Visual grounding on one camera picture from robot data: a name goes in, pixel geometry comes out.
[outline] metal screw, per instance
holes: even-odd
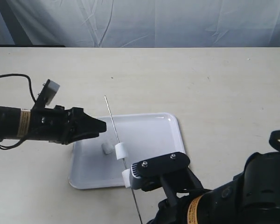
[[[143,168],[146,168],[146,167],[147,167],[147,162],[146,162],[146,161],[143,161],[143,162],[142,162],[142,167],[143,167]]]
[[[175,158],[176,158],[176,155],[175,155],[174,153],[172,153],[172,154],[170,155],[170,159],[175,160]]]
[[[231,188],[225,188],[223,191],[222,191],[222,194],[221,194],[221,197],[222,198],[228,198],[232,193],[232,189]]]

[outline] white table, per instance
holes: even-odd
[[[52,107],[105,116],[106,94],[113,114],[174,114],[206,188],[230,181],[253,152],[272,151],[269,134],[280,129],[280,48],[0,48],[5,73],[30,75],[35,95],[48,78],[59,83]],[[0,105],[31,108],[27,81],[0,79]],[[0,150],[0,223],[139,223],[130,190],[69,185],[71,151],[33,141]],[[136,197],[147,222],[164,193],[136,191]]]

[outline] white plastic tray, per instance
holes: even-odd
[[[105,154],[101,145],[117,144],[110,117],[101,117],[107,132],[98,138],[74,143],[69,175],[70,184],[77,189],[124,186],[121,172],[123,162],[115,152]],[[169,113],[149,113],[113,116],[120,142],[126,143],[127,165],[171,152],[185,153],[177,119]]]

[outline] metal rod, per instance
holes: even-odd
[[[120,143],[119,137],[118,137],[118,134],[117,134],[117,130],[116,130],[116,127],[115,127],[115,124],[114,124],[113,116],[112,116],[112,113],[111,113],[111,110],[110,110],[109,103],[108,103],[106,95],[105,95],[105,101],[106,101],[106,104],[107,104],[107,107],[108,107],[108,111],[109,111],[109,114],[110,114],[110,118],[111,118],[111,122],[112,122],[112,125],[113,125],[113,128],[114,128],[114,132],[115,132],[115,135],[116,135],[117,142]],[[122,159],[122,161],[123,161],[123,164],[125,166],[125,169],[127,169],[126,160]],[[139,206],[138,206],[138,203],[137,203],[137,200],[136,200],[136,196],[135,196],[134,190],[132,188],[131,188],[131,191],[132,191],[132,195],[133,195],[133,198],[134,198],[135,206],[136,206],[136,209],[137,209],[137,212],[138,212],[140,223],[143,224],[143,221],[142,221],[142,218],[141,218],[141,214],[140,214],[140,210],[139,210]]]

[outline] yellow warning label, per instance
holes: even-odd
[[[188,224],[198,224],[198,220],[197,220],[197,208],[198,208],[198,203],[200,201],[200,198],[203,195],[195,198],[188,209]]]
[[[17,137],[24,137],[29,130],[30,110],[21,109],[20,123]]]

